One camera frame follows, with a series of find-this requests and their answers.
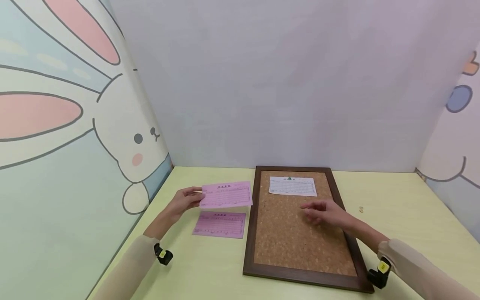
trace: cork board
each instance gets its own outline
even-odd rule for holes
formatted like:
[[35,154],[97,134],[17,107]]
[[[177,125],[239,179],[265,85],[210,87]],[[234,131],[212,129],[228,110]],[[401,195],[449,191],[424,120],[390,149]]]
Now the cork board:
[[[270,194],[271,176],[313,178],[317,196]],[[257,167],[252,198],[245,275],[373,292],[356,240],[339,228],[312,226],[300,209],[319,199],[344,208],[329,168]]]

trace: pink cheek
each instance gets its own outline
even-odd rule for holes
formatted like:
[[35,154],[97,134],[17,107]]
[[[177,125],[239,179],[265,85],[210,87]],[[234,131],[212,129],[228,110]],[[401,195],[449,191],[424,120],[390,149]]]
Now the pink cheek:
[[135,154],[132,158],[132,165],[134,167],[138,166],[139,164],[142,163],[143,159],[144,159],[144,156],[141,155],[140,153]]

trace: blue circle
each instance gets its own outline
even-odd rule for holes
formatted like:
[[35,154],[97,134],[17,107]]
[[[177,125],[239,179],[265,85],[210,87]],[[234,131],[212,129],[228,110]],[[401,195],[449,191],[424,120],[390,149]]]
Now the blue circle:
[[453,113],[462,111],[470,103],[473,91],[468,85],[459,85],[453,89],[447,103],[447,110]]

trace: white wall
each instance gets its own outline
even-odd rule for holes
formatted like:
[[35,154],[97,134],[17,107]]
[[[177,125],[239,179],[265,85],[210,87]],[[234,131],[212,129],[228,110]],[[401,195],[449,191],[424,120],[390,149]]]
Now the white wall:
[[475,0],[112,3],[176,165],[413,171]]

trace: wall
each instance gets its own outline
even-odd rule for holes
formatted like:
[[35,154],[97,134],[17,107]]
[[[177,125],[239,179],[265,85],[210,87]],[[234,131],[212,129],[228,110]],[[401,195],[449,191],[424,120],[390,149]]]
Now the wall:
[[477,46],[418,166],[427,184],[480,242],[480,76]]
[[172,168],[104,5],[0,2],[0,299],[85,299]]
[[476,0],[117,0],[177,165],[413,172]]

